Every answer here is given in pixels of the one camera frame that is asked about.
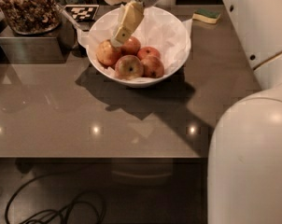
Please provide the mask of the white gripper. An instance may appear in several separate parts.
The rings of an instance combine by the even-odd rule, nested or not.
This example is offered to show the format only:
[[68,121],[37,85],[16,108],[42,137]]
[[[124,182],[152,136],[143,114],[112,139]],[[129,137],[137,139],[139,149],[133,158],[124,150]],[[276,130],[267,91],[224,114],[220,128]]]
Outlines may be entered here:
[[105,0],[105,2],[111,6],[127,3],[126,5],[120,6],[117,26],[110,39],[114,47],[121,47],[137,29],[144,18],[144,7],[152,7],[159,0],[129,1],[130,0]]

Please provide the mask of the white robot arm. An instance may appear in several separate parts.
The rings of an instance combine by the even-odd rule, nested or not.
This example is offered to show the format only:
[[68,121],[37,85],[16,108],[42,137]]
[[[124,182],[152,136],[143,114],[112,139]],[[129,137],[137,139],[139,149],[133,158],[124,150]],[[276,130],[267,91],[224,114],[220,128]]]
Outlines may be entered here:
[[282,0],[222,0],[261,91],[211,139],[208,224],[282,224]]

